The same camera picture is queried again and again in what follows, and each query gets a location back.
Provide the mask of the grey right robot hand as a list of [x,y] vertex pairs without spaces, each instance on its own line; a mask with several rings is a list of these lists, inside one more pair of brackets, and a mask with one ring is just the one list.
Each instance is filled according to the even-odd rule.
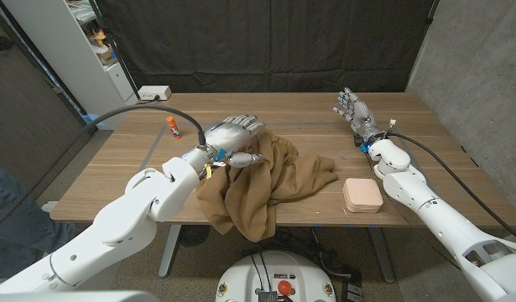
[[339,106],[333,107],[333,112],[343,117],[355,133],[357,146],[362,143],[371,145],[383,137],[383,131],[378,129],[373,112],[358,95],[348,87],[339,93]]

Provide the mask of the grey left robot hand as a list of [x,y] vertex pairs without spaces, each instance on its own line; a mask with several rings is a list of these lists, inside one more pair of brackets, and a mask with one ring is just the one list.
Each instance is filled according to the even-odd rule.
[[262,160],[261,154],[240,151],[264,127],[255,116],[230,116],[205,131],[205,145],[194,147],[182,156],[197,172],[206,164],[224,163],[244,168]]

